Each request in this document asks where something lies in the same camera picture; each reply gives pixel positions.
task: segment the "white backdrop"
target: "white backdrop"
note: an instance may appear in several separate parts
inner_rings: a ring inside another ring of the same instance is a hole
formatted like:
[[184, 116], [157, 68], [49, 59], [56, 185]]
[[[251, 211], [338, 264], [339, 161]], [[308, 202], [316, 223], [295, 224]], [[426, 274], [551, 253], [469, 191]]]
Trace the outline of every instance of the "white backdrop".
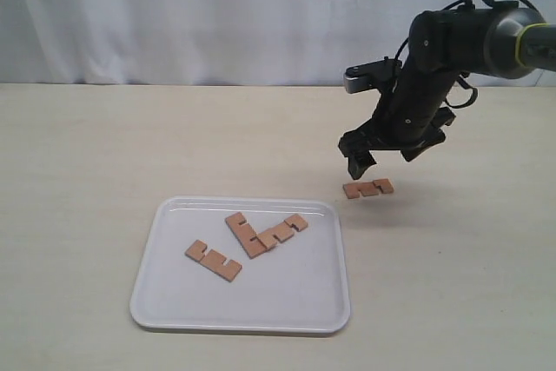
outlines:
[[[340, 84], [453, 0], [0, 0], [0, 82]], [[555, 0], [532, 0], [556, 22]], [[517, 82], [556, 85], [535, 72]]]

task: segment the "table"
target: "table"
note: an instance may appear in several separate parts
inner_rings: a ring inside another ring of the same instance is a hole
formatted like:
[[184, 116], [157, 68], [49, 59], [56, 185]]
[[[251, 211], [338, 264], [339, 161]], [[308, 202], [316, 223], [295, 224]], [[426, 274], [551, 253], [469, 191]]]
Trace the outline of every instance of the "table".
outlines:
[[[453, 100], [464, 98], [455, 89]], [[2, 369], [494, 370], [556, 364], [556, 89], [484, 88], [348, 201], [336, 148], [376, 92], [0, 87]], [[150, 333], [129, 298], [173, 195], [307, 198], [341, 217], [352, 318], [328, 338]]]

